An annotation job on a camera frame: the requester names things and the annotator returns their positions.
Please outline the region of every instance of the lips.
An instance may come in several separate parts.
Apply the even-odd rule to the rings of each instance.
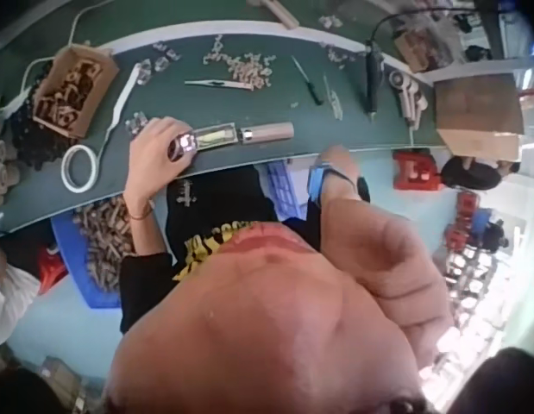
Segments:
[[[257,223],[241,229],[218,253],[245,253],[258,248],[276,248],[295,253],[316,253],[301,237],[279,223]]]

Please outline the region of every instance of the brown box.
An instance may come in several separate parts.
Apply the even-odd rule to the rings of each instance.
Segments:
[[[395,46],[413,73],[424,72],[428,69],[430,62],[422,36],[416,32],[405,32],[395,39]]]
[[[96,78],[94,86],[92,87],[88,97],[85,100],[83,109],[80,111],[79,118],[69,129],[64,129],[57,125],[53,125],[43,119],[40,119],[36,114],[38,103],[42,97],[57,91],[63,84],[67,73],[74,68],[76,63],[81,59],[95,60],[102,66],[102,71]],[[48,76],[41,82],[34,97],[33,119],[42,125],[47,126],[54,131],[65,135],[68,138],[84,138],[86,131],[91,123],[94,112],[102,101],[105,92],[111,85],[111,82],[119,72],[115,61],[109,54],[95,47],[88,47],[82,45],[71,45],[61,49],[53,59],[53,66]]]
[[[437,131],[451,153],[517,161],[524,118],[513,75],[436,82]]]

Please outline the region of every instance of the white tape roll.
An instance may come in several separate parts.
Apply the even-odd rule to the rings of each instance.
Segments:
[[[71,165],[73,155],[75,155],[79,151],[83,151],[84,153],[86,153],[86,155],[88,155],[88,159],[91,162],[91,176],[88,178],[88,181],[86,181],[86,183],[81,186],[77,186],[75,183],[73,183],[73,180],[71,179],[71,174],[69,173],[69,166]],[[89,191],[96,184],[97,175],[97,156],[89,147],[87,147],[86,145],[74,145],[67,150],[66,154],[63,156],[63,160],[61,160],[61,180],[63,181],[64,186],[67,187],[67,190],[78,194],[80,194],[81,192]]]

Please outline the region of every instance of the blue smartwatch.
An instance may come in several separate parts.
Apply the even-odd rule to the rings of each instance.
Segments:
[[[311,166],[309,170],[309,182],[307,188],[309,191],[309,197],[311,201],[320,207],[320,195],[322,194],[322,187],[324,184],[324,177],[327,174],[335,174],[336,176],[347,180],[356,190],[356,183],[351,181],[351,179],[341,172],[336,167],[332,166],[329,162],[321,162],[320,164],[315,164]]]

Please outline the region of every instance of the wrist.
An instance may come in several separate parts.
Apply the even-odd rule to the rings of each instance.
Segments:
[[[324,177],[320,203],[321,205],[326,205],[331,200],[338,198],[361,200],[357,192],[356,184],[335,174],[327,174]]]
[[[127,210],[132,217],[140,217],[146,214],[149,209],[149,198],[140,196],[129,191],[123,193],[123,199],[127,205]]]

